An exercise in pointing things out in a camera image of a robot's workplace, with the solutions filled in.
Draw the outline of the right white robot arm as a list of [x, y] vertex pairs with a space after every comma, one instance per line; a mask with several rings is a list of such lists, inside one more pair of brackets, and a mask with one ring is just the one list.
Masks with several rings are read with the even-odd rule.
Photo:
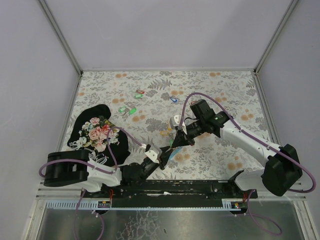
[[193, 146], [194, 139], [204, 133], [235, 144], [263, 167], [243, 170], [236, 175], [234, 182], [242, 191], [266, 189], [281, 197], [301, 178], [303, 173], [293, 146], [280, 146], [250, 133], [224, 111], [214, 112], [204, 99], [194, 102], [190, 108], [195, 116], [191, 124], [186, 125], [181, 115], [169, 120], [171, 128], [176, 130], [173, 148]]

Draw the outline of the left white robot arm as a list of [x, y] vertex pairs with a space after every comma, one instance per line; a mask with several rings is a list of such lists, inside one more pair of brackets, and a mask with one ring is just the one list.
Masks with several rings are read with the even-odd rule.
[[156, 169], [165, 168], [173, 151], [169, 146], [157, 148], [149, 145], [142, 163], [120, 167], [94, 161], [88, 150], [53, 152], [38, 173], [44, 178], [46, 187], [78, 186], [96, 193], [103, 185], [112, 188], [144, 182]]

